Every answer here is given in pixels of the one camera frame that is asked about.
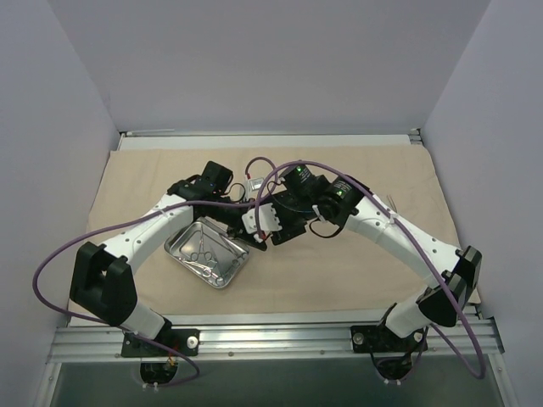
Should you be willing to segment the steel instrument tray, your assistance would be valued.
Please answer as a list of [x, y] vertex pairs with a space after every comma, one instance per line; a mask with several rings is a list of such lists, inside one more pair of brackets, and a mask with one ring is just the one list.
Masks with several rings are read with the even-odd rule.
[[[164, 250], [180, 265], [181, 259], [189, 259], [190, 253], [196, 249], [199, 238], [204, 235], [205, 247], [207, 250], [213, 250], [215, 256], [221, 252], [248, 252], [249, 247], [238, 241], [232, 240], [227, 236], [227, 233], [215, 223], [205, 218], [196, 220], [192, 225], [181, 229], [177, 234], [169, 237], [164, 243]], [[195, 273], [200, 280], [206, 282], [215, 289], [223, 289], [212, 285], [211, 276], [204, 278]]]

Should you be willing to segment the beige cloth wrap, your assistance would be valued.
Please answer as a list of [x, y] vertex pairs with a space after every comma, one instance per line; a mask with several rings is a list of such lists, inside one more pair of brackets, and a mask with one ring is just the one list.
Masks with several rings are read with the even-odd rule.
[[[200, 173], [214, 161], [245, 174], [265, 176], [273, 165], [306, 159], [317, 172], [339, 170], [355, 177], [433, 237], [457, 244], [451, 213], [427, 149], [418, 145], [328, 148], [149, 149], [110, 155], [87, 227], [134, 220], [148, 212], [174, 182]], [[327, 236], [330, 225], [315, 232]], [[352, 232], [334, 238], [306, 233], [248, 263], [223, 289], [215, 289], [155, 251], [135, 276], [139, 299], [162, 315], [262, 314], [386, 309], [423, 288], [421, 279], [392, 255]]]

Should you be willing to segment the surgical forceps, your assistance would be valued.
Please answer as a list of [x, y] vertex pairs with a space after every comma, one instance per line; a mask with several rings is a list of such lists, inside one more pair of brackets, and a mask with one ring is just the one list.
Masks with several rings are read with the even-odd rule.
[[204, 235], [200, 236], [198, 245], [196, 246], [196, 249], [190, 253], [189, 258], [193, 263], [202, 266], [213, 268], [216, 265], [215, 253], [213, 250], [206, 249]]

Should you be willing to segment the surgical scissors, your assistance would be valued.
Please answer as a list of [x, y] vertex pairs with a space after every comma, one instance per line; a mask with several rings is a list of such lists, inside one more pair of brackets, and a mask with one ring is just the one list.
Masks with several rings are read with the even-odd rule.
[[181, 259], [181, 263], [191, 270], [193, 273], [208, 278], [213, 275], [214, 269], [216, 267], [216, 262], [214, 260], [205, 261], [200, 263], [198, 261], [193, 261], [189, 259]]

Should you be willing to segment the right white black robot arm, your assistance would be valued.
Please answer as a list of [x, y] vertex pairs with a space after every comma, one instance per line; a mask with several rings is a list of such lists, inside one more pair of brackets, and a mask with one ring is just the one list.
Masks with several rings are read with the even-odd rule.
[[465, 324], [463, 309], [477, 287], [482, 254], [432, 237], [353, 177], [336, 171], [328, 181], [314, 175], [312, 166], [312, 161], [282, 164], [263, 179], [251, 211], [256, 236], [323, 220], [365, 237], [415, 272], [423, 289], [391, 305], [376, 330], [386, 349], [397, 349], [428, 326]]

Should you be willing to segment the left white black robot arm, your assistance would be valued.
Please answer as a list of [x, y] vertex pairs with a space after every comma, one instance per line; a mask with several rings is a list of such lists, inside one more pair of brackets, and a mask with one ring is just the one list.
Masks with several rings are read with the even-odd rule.
[[110, 326], [139, 334], [151, 355], [164, 354], [171, 345], [171, 323], [138, 299], [134, 275], [166, 238], [209, 217], [227, 225], [231, 237], [266, 250], [242, 222], [249, 204], [224, 195], [232, 180], [231, 170], [210, 161], [202, 174], [171, 185], [142, 222], [103, 243], [84, 243], [76, 253], [70, 300]]

